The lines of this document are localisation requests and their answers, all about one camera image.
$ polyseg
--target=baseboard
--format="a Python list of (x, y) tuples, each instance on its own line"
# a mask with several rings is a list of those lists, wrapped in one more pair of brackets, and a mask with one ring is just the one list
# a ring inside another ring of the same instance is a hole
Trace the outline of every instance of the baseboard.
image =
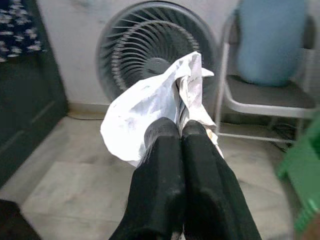
[(90, 104), (69, 102), (70, 112), (82, 114), (106, 114), (109, 104)]

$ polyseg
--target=black wire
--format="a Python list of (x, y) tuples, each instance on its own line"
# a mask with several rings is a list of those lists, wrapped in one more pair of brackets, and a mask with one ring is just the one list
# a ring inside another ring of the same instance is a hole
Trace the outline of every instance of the black wire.
[[(296, 138), (296, 129), (295, 126), (284, 122), (280, 122), (272, 127), (272, 130), (285, 140), (294, 140)], [(271, 142), (271, 144), (277, 147), (281, 152), (287, 152), (286, 149), (280, 147), (276, 142)], [(290, 148), (292, 144), (286, 143), (286, 146)]]

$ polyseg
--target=floor tile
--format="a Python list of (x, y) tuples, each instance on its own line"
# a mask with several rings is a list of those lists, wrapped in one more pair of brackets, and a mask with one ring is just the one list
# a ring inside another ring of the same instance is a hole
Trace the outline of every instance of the floor tile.
[(27, 213), (120, 221), (133, 167), (56, 162), (23, 204)]
[(114, 221), (25, 213), (43, 240), (107, 240), (116, 230)]

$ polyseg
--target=chair seat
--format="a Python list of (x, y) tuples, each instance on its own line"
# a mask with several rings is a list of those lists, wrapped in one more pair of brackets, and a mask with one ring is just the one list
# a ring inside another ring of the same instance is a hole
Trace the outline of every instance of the chair seat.
[(237, 75), (229, 75), (227, 83), (234, 101), (246, 105), (265, 105), (286, 108), (314, 109), (315, 101), (297, 84), (272, 87), (250, 84)]

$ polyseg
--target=patterned fabric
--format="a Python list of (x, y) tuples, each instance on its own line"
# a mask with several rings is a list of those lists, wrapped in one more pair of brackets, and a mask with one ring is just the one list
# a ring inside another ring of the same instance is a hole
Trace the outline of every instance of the patterned fabric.
[(31, 15), (23, 0), (0, 0), (0, 62), (41, 51)]

